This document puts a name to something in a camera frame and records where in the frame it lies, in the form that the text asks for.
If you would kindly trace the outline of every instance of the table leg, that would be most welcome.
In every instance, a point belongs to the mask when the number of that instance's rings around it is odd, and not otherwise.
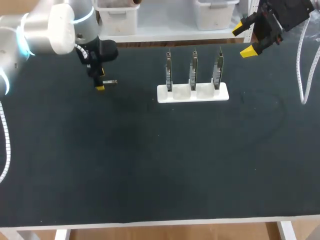
[[[277,222],[281,240],[297,240],[291,221]]]
[[[54,240],[69,240],[70,237],[70,229],[61,229],[57,230],[55,233]]]
[[[8,240],[40,240],[40,238],[32,231],[16,231],[10,228],[1,229],[0,232]]]

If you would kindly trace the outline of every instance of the white storage bin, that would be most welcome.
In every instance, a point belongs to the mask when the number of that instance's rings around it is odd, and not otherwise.
[[[92,0],[95,10],[99,11],[102,27],[110,36],[135,35],[138,25],[138,9],[133,7],[102,7],[104,0]]]
[[[240,0],[194,0],[196,24],[199,30],[227,29],[235,5]]]

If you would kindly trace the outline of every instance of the white table edge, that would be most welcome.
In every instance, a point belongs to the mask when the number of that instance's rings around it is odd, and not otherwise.
[[[174,225],[267,223],[267,222],[283,222],[283,221],[295,221],[295,220],[320,220],[320,215],[141,221],[141,222],[129,222],[129,223],[97,223],[97,224],[76,224],[76,225],[19,226],[19,227],[0,227],[0,230],[11,229],[16,231],[36,231],[36,230],[57,230],[57,229],[60,229],[60,230],[62,229],[99,229],[99,228],[121,228],[121,227],[124,228],[124,227],[174,226]]]

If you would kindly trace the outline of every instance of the white shelf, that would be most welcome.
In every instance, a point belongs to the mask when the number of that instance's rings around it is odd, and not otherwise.
[[[229,28],[200,31],[196,25],[192,0],[143,0],[138,10],[136,35],[107,35],[102,26],[99,37],[117,43],[232,39],[232,30],[240,19],[236,7]],[[242,33],[237,38],[244,36],[245,33]]]

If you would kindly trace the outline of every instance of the wooden floor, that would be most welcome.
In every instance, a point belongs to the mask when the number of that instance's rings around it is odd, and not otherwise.
[[[296,239],[306,240],[320,220],[292,222]],[[41,240],[54,240],[54,230],[35,231]],[[0,240],[6,238],[0,233]],[[72,230],[70,240],[281,240],[277,224],[238,223],[182,226],[118,227]]]

